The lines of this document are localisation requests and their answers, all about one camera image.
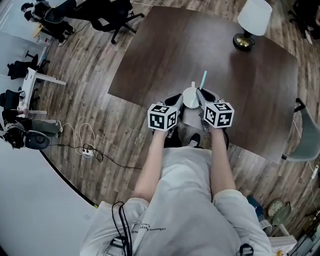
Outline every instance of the lamp base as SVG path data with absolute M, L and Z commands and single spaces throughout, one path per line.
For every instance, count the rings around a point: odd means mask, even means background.
M 233 37 L 234 46 L 244 52 L 249 52 L 252 49 L 252 41 L 250 39 L 251 34 L 248 36 L 246 32 L 244 34 L 236 34 Z

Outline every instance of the white t-shirt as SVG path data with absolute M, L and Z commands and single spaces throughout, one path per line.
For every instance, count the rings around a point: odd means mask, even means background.
M 212 203 L 210 150 L 165 148 L 162 164 L 161 179 L 150 204 L 131 198 L 123 207 L 134 255 L 235 256 L 243 244 L 253 247 L 254 256 L 272 255 L 253 206 L 239 191 L 221 191 Z M 118 210 L 113 211 L 123 234 Z M 80 255 L 105 255 L 117 236 L 111 205 L 102 202 Z

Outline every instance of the gray trousers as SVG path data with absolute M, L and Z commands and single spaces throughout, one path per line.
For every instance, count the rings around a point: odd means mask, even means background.
M 32 120 L 31 130 L 41 132 L 48 137 L 55 137 L 60 131 L 55 123 L 49 123 L 42 120 Z

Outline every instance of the green chair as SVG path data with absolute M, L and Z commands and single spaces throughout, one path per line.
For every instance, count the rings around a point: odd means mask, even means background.
M 290 162 L 306 162 L 314 160 L 320 154 L 320 128 L 313 121 L 306 105 L 300 98 L 295 100 L 300 106 L 294 112 L 301 112 L 302 135 L 298 146 L 288 155 L 283 154 L 282 159 Z

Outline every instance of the white desk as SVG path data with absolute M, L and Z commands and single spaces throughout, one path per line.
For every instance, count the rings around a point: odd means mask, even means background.
M 32 68 L 29 67 L 28 74 L 25 76 L 25 78 L 23 80 L 23 85 L 22 85 L 22 89 L 21 89 L 21 91 L 24 91 L 24 98 L 23 98 L 23 100 L 20 99 L 19 106 L 17 107 L 17 110 L 28 109 L 28 107 L 30 105 L 31 97 L 32 97 L 32 94 L 34 91 L 35 82 L 37 79 L 50 81 L 50 82 L 60 84 L 63 86 L 67 85 L 66 82 L 57 80 L 55 77 L 52 77 L 52 76 L 48 76 L 45 74 L 39 74 L 35 70 L 33 70 Z M 47 114 L 47 111 L 32 110 L 32 113 L 33 114 Z M 26 117 L 26 115 L 21 114 L 21 115 L 19 115 L 19 117 Z

